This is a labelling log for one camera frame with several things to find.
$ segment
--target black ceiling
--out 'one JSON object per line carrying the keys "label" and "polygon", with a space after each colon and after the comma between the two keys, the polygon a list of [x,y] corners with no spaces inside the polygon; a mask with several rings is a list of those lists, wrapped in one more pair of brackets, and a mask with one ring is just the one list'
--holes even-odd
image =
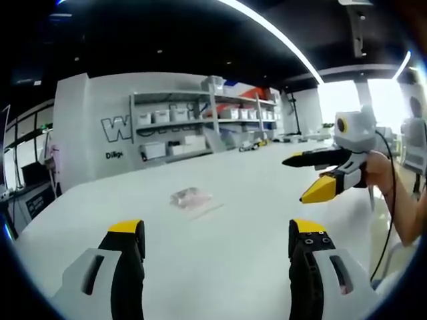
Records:
{"label": "black ceiling", "polygon": [[[373,6],[338,0],[240,0],[286,34],[316,69],[399,64],[408,48],[399,24]],[[2,84],[3,104],[19,113],[54,96],[57,80],[87,72],[165,71],[221,75],[277,87],[307,73],[269,31],[218,0],[66,0],[25,6]],[[355,57],[350,16],[365,16],[365,57]],[[34,87],[34,80],[42,80]]]}

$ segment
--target white storage bin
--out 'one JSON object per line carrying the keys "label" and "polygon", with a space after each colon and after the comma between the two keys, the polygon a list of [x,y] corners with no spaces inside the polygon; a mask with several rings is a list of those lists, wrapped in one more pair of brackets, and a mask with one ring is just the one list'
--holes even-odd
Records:
{"label": "white storage bin", "polygon": [[239,119],[247,120],[248,119],[248,110],[247,109],[239,109]]}
{"label": "white storage bin", "polygon": [[151,125],[151,113],[138,115],[138,125]]}
{"label": "white storage bin", "polygon": [[268,120],[267,111],[261,110],[261,117],[258,111],[256,111],[258,119]]}
{"label": "white storage bin", "polygon": [[201,90],[211,91],[210,85],[213,85],[213,92],[216,95],[224,94],[224,79],[216,75],[211,75],[201,82]]}
{"label": "white storage bin", "polygon": [[184,153],[206,150],[206,139],[203,135],[195,136],[193,143],[183,146]]}
{"label": "white storage bin", "polygon": [[161,110],[153,112],[154,123],[170,122],[169,110]]}
{"label": "white storage bin", "polygon": [[184,138],[181,139],[182,145],[191,145],[192,143],[195,143],[197,141],[196,135],[186,135]]}
{"label": "white storage bin", "polygon": [[172,109],[170,112],[171,121],[173,122],[184,122],[188,121],[188,110],[187,109]]}
{"label": "white storage bin", "polygon": [[239,119],[239,109],[225,109],[220,112],[221,119]]}
{"label": "white storage bin", "polygon": [[166,144],[164,142],[144,143],[141,150],[148,160],[166,156]]}
{"label": "white storage bin", "polygon": [[169,147],[169,155],[182,155],[184,153],[183,145],[174,145]]}
{"label": "white storage bin", "polygon": [[249,120],[256,120],[257,114],[255,109],[248,109],[248,119]]}

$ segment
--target human hand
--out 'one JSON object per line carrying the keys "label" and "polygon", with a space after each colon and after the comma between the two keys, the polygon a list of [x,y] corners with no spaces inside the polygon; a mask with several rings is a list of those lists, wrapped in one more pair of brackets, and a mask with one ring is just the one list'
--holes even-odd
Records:
{"label": "human hand", "polygon": [[393,186],[392,164],[390,160],[377,151],[371,151],[366,160],[366,184],[376,185],[381,192],[387,193]]}

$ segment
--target desk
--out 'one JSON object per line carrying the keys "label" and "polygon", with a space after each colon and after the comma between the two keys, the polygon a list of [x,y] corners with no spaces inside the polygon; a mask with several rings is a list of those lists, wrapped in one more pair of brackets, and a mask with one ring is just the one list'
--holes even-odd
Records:
{"label": "desk", "polygon": [[[324,143],[275,143],[189,159],[77,186],[50,204],[16,242],[19,256],[47,296],[62,272],[110,225],[145,221],[143,309],[146,319],[287,319],[291,295],[288,223],[323,224],[337,247],[368,270],[370,198],[352,189],[335,200],[302,205],[318,176],[281,164]],[[199,187],[224,204],[189,220],[172,193]]]}

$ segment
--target led light strip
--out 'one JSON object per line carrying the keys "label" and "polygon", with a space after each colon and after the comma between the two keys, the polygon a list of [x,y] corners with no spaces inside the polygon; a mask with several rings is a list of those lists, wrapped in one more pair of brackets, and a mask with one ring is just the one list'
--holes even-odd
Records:
{"label": "led light strip", "polygon": [[264,19],[261,15],[256,13],[254,10],[246,7],[244,4],[236,0],[218,0],[230,7],[242,12],[244,15],[247,15],[249,18],[258,22],[269,32],[275,35],[281,42],[283,42],[293,53],[298,57],[299,60],[306,66],[308,71],[313,75],[317,82],[321,85],[324,84],[323,79],[320,77],[320,74],[314,69],[313,65],[308,61],[305,55],[286,37],[278,28],[274,27],[269,21]]}
{"label": "led light strip", "polygon": [[411,59],[411,51],[410,50],[406,53],[405,59],[403,59],[403,62],[398,69],[398,72],[396,72],[396,74],[393,76],[392,80],[397,80],[397,78],[400,76],[400,74],[403,72],[406,65],[408,64],[409,59]]}

